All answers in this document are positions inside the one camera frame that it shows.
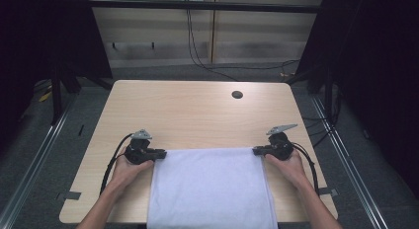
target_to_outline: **black horizontal bar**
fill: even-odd
[[[280,5],[280,4],[243,4],[198,1],[147,1],[147,0],[47,0],[49,5],[90,6],[94,8],[142,8],[142,9],[185,9],[185,10],[222,10],[316,14],[319,6]]]

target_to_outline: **table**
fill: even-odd
[[[243,97],[233,98],[234,91],[240,91]],[[103,175],[115,149],[130,132],[145,128],[153,136],[149,147],[166,150],[253,147],[269,143],[266,132],[273,126],[291,123],[298,126],[287,130],[287,136],[302,145],[317,163],[287,84],[118,81],[70,190],[81,192],[80,198],[68,199],[59,218],[63,223],[78,223],[83,219],[99,196]],[[311,180],[309,166],[305,160],[303,163]],[[306,221],[293,186],[269,163],[265,167],[278,220]],[[326,183],[319,164],[315,167],[319,187],[324,188]],[[152,169],[140,173],[114,207],[109,222],[146,223],[151,177]],[[321,199],[337,217],[331,195],[322,195]]]

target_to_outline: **white towel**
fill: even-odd
[[[147,228],[278,228],[251,148],[169,150],[156,161]]]

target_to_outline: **human arm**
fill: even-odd
[[[123,194],[124,189],[132,183],[139,172],[152,165],[153,162],[151,160],[140,165],[133,165],[126,156],[119,157],[111,180],[77,228],[104,228],[112,208],[118,198]]]
[[[287,161],[280,161],[271,154],[267,154],[265,158],[269,163],[277,167],[284,177],[295,186],[313,229],[342,228],[316,194],[305,175],[301,157],[296,150],[293,151],[290,159]]]

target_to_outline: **black clamp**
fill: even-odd
[[[288,140],[284,131],[296,127],[296,124],[282,125],[273,127],[266,134],[269,136],[271,145],[256,146],[253,148],[255,155],[272,154],[281,161],[286,161],[293,153],[293,144]]]
[[[139,165],[145,161],[156,159],[164,159],[166,157],[166,150],[164,149],[153,149],[148,148],[151,139],[151,135],[142,129],[131,136],[129,146],[126,147],[126,158],[133,164]]]

